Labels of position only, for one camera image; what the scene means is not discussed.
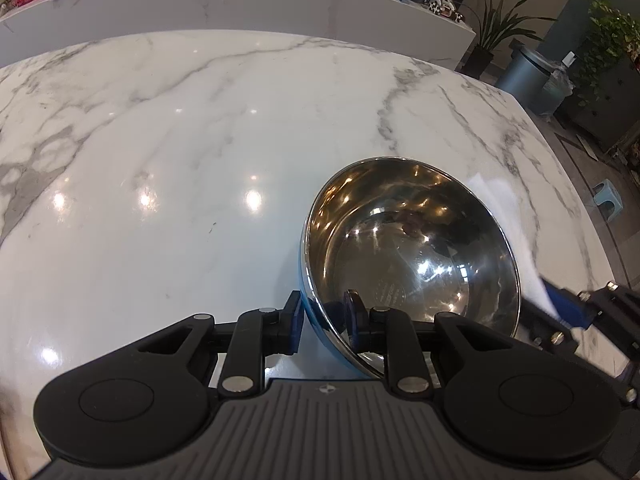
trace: round black disc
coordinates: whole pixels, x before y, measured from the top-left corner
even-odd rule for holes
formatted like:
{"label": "round black disc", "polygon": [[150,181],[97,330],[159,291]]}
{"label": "round black disc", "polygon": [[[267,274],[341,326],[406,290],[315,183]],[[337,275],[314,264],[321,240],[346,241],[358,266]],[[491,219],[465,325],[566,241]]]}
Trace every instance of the round black disc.
{"label": "round black disc", "polygon": [[592,372],[529,349],[478,352],[447,383],[444,411],[470,444],[510,462],[587,458],[618,421],[620,402]]}
{"label": "round black disc", "polygon": [[149,462],[178,449],[209,413],[206,388],[180,363],[142,353],[103,360],[51,381],[33,413],[53,456],[95,466]]}

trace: potted plant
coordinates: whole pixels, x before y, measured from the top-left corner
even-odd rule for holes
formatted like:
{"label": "potted plant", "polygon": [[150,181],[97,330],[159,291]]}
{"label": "potted plant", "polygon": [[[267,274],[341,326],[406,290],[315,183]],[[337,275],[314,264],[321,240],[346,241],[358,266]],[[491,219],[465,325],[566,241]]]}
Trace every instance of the potted plant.
{"label": "potted plant", "polygon": [[480,30],[478,34],[478,44],[476,44],[476,47],[471,52],[471,56],[466,60],[460,72],[478,79],[494,58],[492,50],[511,36],[525,36],[532,40],[542,41],[542,38],[537,37],[535,30],[521,28],[519,25],[526,20],[554,22],[555,19],[544,18],[542,16],[520,16],[517,12],[514,12],[515,9],[528,1],[529,0],[520,0],[503,16],[504,0],[500,0],[497,7],[494,7],[494,0],[484,0],[482,20],[473,9],[465,6],[476,15]]}
{"label": "potted plant", "polygon": [[640,22],[606,0],[593,0],[589,8],[591,30],[579,53],[575,81],[579,106],[600,96],[600,76],[628,56],[640,64]]}

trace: marble counter edge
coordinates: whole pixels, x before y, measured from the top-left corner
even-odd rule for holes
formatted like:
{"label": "marble counter edge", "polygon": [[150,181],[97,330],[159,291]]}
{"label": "marble counter edge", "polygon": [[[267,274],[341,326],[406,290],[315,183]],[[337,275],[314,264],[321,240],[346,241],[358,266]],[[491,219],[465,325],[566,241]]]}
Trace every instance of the marble counter edge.
{"label": "marble counter edge", "polygon": [[221,28],[362,44],[453,70],[475,38],[466,25],[396,0],[37,0],[0,23],[0,66],[127,34]]}

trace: trash can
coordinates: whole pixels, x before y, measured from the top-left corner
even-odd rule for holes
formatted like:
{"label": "trash can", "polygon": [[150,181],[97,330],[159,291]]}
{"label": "trash can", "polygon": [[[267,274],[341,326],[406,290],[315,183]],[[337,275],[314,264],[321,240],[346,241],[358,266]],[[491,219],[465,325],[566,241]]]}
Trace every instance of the trash can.
{"label": "trash can", "polygon": [[513,95],[522,107],[528,107],[544,88],[560,64],[517,42],[507,70],[495,86]]}
{"label": "trash can", "polygon": [[574,87],[565,70],[555,70],[542,92],[530,102],[529,109],[537,116],[549,119],[562,101],[574,93]]}

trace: white marble countertop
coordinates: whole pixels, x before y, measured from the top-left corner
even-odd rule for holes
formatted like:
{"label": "white marble countertop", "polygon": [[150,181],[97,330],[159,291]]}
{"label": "white marble countertop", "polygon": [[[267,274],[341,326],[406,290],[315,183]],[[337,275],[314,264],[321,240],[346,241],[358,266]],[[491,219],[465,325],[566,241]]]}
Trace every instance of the white marble countertop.
{"label": "white marble countertop", "polygon": [[[281,307],[316,193],[356,160],[503,179],[543,276],[612,279],[515,99],[397,54],[241,31],[81,44],[0,70],[0,126],[0,422],[19,479],[46,461],[31,410],[51,378],[195,312]],[[268,366],[351,374],[308,326],[301,353]]]}

